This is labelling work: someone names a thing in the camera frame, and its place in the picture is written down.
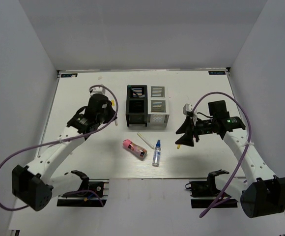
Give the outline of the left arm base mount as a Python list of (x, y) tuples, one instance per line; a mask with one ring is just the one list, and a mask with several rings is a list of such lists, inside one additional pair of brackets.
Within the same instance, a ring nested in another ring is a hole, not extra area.
[(57, 198), (57, 207), (104, 207), (109, 194), (109, 179), (91, 179), (80, 193)]

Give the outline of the white marker yellow cap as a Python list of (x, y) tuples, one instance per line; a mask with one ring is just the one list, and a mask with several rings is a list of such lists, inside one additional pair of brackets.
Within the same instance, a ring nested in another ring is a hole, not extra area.
[(112, 121), (114, 122), (115, 126), (118, 126), (117, 113), (118, 113), (119, 105), (116, 100), (112, 100), (111, 103), (112, 103), (112, 110), (114, 111)]

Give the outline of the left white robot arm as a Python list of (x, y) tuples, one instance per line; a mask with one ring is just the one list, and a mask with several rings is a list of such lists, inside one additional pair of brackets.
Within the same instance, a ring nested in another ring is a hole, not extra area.
[(84, 196), (92, 194), (89, 178), (81, 171), (72, 170), (53, 177), (55, 170), (87, 138), (89, 132), (115, 119), (115, 111), (107, 96), (94, 94), (88, 105), (80, 108), (68, 121), (59, 143), (50, 145), (36, 159), (12, 171), (12, 193), (35, 211), (42, 210), (49, 201), (60, 195)]

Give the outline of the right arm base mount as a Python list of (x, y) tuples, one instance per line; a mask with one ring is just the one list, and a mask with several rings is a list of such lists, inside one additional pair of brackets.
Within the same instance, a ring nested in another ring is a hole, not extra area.
[[(185, 189), (190, 191), (192, 209), (208, 208), (219, 194), (219, 190), (214, 193), (208, 188), (206, 180), (190, 181), (185, 185)], [(223, 194), (219, 201), (225, 200), (228, 197), (229, 195)], [(226, 202), (214, 206), (214, 208), (238, 208), (238, 203), (235, 199), (230, 198)]]

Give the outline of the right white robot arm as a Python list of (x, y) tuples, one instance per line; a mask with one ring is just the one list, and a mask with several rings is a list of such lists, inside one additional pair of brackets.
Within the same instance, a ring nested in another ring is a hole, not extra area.
[(240, 117), (231, 117), (225, 101), (208, 104), (210, 119), (201, 120), (191, 104), (185, 104), (183, 124), (177, 130), (177, 145), (194, 146), (200, 135), (217, 134), (231, 149), (246, 181), (233, 179), (225, 194), (236, 199), (249, 218), (282, 213), (285, 210), (285, 177), (278, 177), (248, 142), (248, 131)]

